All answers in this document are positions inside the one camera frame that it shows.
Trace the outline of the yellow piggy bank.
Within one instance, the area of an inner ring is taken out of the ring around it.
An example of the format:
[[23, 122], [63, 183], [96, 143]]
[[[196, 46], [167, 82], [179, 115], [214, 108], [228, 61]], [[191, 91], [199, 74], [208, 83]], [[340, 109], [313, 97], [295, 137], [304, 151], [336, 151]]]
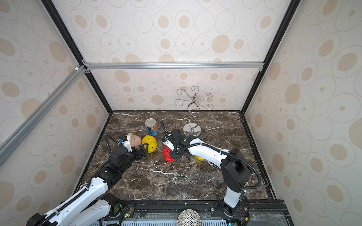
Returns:
[[200, 160], [200, 161], [204, 161], [204, 160], [205, 160], [204, 158], [199, 157], [199, 156], [197, 156], [197, 155], [195, 155], [195, 157], [196, 157], [198, 160]]
[[147, 150], [148, 153], [152, 153], [157, 149], [157, 141], [155, 137], [151, 135], [145, 136], [141, 141], [142, 146]]

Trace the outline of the red piggy bank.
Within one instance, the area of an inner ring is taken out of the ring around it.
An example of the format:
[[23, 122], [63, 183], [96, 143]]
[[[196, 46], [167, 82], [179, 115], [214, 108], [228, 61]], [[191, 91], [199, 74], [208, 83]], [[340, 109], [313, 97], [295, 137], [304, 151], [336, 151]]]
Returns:
[[165, 147], [163, 149], [163, 157], [167, 162], [174, 162], [175, 159], [170, 155], [171, 149], [169, 147]]

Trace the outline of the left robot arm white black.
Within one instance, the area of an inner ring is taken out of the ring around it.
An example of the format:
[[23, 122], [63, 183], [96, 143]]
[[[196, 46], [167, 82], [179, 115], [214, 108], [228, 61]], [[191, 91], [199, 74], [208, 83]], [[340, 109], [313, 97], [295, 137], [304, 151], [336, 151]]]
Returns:
[[106, 216], [118, 216], [121, 204], [113, 195], [104, 195], [132, 166], [132, 162], [145, 157], [148, 144], [132, 148], [117, 146], [104, 165], [80, 191], [44, 215], [34, 214], [28, 226], [86, 226]]

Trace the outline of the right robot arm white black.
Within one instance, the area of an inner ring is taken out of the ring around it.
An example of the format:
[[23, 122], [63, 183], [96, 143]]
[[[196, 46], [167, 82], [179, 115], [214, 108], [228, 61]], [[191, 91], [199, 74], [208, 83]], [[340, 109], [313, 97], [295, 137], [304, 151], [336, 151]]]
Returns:
[[195, 136], [183, 136], [178, 129], [171, 132], [164, 129], [164, 134], [163, 143], [170, 149], [171, 158], [178, 161], [188, 153], [201, 157], [221, 169], [227, 186], [223, 199], [225, 211], [234, 212], [247, 190], [258, 189], [261, 186], [260, 173], [247, 162], [240, 150], [217, 148]]

